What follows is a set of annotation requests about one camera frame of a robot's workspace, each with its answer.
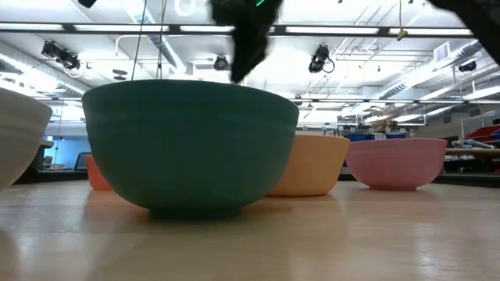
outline bowl base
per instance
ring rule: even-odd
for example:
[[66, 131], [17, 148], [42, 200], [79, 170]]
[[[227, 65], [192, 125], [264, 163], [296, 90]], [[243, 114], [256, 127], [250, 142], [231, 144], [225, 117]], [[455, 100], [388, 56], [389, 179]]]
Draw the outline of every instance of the bowl base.
[[416, 191], [416, 187], [370, 187], [370, 189], [383, 191]]
[[149, 214], [158, 219], [173, 220], [211, 220], [229, 219], [241, 214], [240, 208], [217, 209], [217, 210], [173, 210], [173, 209], [150, 209]]
[[286, 193], [282, 193], [282, 194], [267, 194], [266, 196], [267, 197], [281, 197], [281, 198], [293, 198], [293, 197], [321, 197], [321, 196], [325, 196], [327, 195], [328, 192], [326, 193], [318, 193], [318, 194], [286, 194]]

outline air duct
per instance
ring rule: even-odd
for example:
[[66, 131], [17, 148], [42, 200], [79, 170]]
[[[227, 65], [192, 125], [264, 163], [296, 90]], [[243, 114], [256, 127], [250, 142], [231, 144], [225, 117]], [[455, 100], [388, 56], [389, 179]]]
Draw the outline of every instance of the air duct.
[[[483, 46], [478, 40], [465, 45], [456, 44], [454, 46], [452, 46], [450, 42], [446, 42], [446, 44], [434, 50], [434, 57], [420, 63], [417, 67], [402, 74], [393, 82], [382, 87], [372, 99], [388, 99], [396, 94], [402, 93], [417, 84], [442, 74], [444, 71], [448, 71], [448, 69], [446, 69], [447, 66], [456, 66], [466, 62], [481, 50], [483, 50]], [[368, 104], [357, 105], [351, 108], [350, 113], [345, 114], [345, 116], [358, 114], [367, 110], [369, 107], [370, 105]]]
[[[142, 14], [144, 11], [144, 2], [142, 0], [129, 0], [131, 3], [127, 4], [127, 13], [132, 18], [132, 20], [137, 24], [155, 24], [156, 21], [153, 19], [151, 13], [146, 8], [144, 12], [144, 21], [142, 20]], [[153, 43], [160, 51], [162, 56], [171, 65], [172, 71], [175, 73], [185, 73], [186, 66], [182, 63], [182, 60], [172, 49], [168, 41], [164, 36], [159, 34], [147, 35], [151, 43]]]
[[89, 86], [80, 81], [69, 78], [65, 73], [59, 72], [2, 42], [0, 42], [0, 60], [16, 67], [20, 72], [25, 72], [23, 75], [29, 76], [30, 79], [40, 80], [45, 83], [51, 82], [54, 87], [64, 88], [66, 90], [65, 94], [71, 97], [81, 97], [85, 91], [90, 89]]

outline bowl rim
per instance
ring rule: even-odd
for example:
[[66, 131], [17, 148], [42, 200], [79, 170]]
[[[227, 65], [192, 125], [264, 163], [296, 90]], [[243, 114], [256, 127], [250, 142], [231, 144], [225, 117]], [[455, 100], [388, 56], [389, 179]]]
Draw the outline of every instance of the bowl rim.
[[32, 97], [26, 96], [25, 94], [21, 94], [21, 93], [18, 93], [16, 91], [12, 91], [12, 90], [5, 89], [5, 88], [0, 88], [0, 97], [2, 95], [14, 97], [18, 101], [29, 102], [33, 106], [38, 107], [40, 110], [50, 112], [50, 114], [53, 113], [52, 108], [50, 106], [46, 105], [45, 103], [43, 103], [39, 100], [32, 98]]
[[268, 96], [270, 98], [274, 98], [276, 100], [281, 100], [281, 101], [286, 101], [287, 103], [295, 105], [293, 103], [293, 101], [289, 100], [288, 98], [282, 97], [279, 94], [274, 94], [274, 93], [271, 93], [269, 91], [264, 91], [264, 90], [257, 89], [257, 88], [254, 88], [254, 87], [248, 87], [248, 86], [237, 85], [237, 84], [225, 84], [225, 83], [219, 83], [219, 82], [213, 82], [213, 81], [178, 80], [178, 79], [130, 80], [130, 81], [108, 83], [108, 84], [104, 84], [104, 85], [101, 85], [101, 86], [93, 87], [90, 90], [86, 91], [83, 94], [83, 96], [82, 96], [82, 101], [83, 101], [86, 93], [97, 91], [98, 89], [101, 91], [102, 89], [106, 89], [106, 88], [109, 88], [109, 87], [110, 88], [117, 87], [117, 86], [121, 87], [123, 84], [138, 84], [138, 83], [140, 83], [140, 84], [168, 84], [168, 83], [172, 83], [174, 81], [179, 81], [179, 82], [184, 82], [184, 83], [191, 83], [191, 84], [193, 84], [193, 83], [194, 84], [219, 84], [219, 85], [221, 85], [221, 87], [245, 87], [245, 88], [248, 88], [251, 91], [258, 91], [258, 92], [262, 93], [262, 95], [266, 95], [266, 96]]

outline desk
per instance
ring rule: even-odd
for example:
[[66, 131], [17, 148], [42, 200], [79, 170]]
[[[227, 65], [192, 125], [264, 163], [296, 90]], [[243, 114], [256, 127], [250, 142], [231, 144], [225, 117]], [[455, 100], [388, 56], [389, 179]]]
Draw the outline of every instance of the desk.
[[0, 193], [1, 280], [496, 280], [500, 190], [339, 183], [219, 222], [161, 222], [87, 181]]

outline teal bowl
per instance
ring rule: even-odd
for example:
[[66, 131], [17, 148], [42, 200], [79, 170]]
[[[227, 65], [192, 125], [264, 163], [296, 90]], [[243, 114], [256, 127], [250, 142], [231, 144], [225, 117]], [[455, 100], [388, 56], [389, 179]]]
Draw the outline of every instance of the teal bowl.
[[250, 87], [136, 80], [82, 98], [92, 155], [125, 200], [172, 218], [239, 213], [281, 177], [298, 108]]

